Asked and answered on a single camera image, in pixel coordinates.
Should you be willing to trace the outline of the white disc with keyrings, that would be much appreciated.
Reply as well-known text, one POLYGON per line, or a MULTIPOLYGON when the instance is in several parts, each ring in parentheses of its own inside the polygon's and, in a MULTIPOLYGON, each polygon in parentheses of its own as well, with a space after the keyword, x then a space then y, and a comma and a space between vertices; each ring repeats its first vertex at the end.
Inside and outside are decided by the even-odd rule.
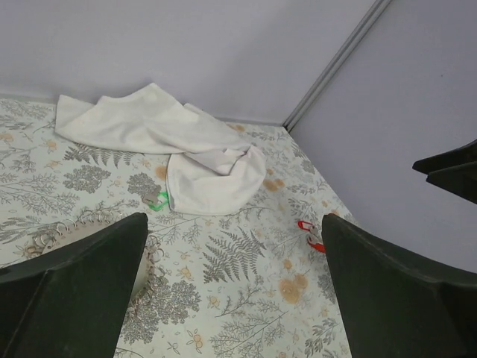
MULTIPOLYGON (((27 249, 31 249, 33 255, 47 254, 93 235, 124 217, 125 215, 122 213, 106 209, 85 210, 76 220, 65 219, 50 225, 41 233, 35 233, 33 244, 28 246, 27 249)), ((160 245, 155 248, 146 244, 130 296, 131 307, 137 306, 145 296, 151 296, 153 291, 152 280, 157 276, 155 264, 164 256, 164 251, 160 245)))

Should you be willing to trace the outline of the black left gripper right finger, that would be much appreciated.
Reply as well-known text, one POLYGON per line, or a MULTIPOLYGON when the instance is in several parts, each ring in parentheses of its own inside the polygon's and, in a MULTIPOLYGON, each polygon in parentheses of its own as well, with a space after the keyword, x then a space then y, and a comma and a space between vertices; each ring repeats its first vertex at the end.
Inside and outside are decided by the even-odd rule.
POLYGON ((475 357, 476 274, 335 214, 322 239, 353 357, 475 357))

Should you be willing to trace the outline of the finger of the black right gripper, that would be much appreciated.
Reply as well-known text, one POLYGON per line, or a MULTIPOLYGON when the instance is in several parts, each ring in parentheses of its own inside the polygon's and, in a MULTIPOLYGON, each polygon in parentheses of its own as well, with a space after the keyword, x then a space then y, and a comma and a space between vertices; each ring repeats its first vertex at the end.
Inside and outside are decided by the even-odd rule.
POLYGON ((426 182, 476 203, 476 141, 460 148, 416 161, 412 169, 426 182))

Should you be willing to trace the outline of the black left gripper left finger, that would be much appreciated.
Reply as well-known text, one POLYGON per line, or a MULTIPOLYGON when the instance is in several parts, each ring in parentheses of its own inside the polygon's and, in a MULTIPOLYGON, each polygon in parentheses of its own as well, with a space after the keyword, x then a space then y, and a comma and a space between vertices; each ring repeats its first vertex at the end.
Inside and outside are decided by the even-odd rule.
POLYGON ((113 357, 145 251, 134 213, 1 269, 2 357, 113 357))

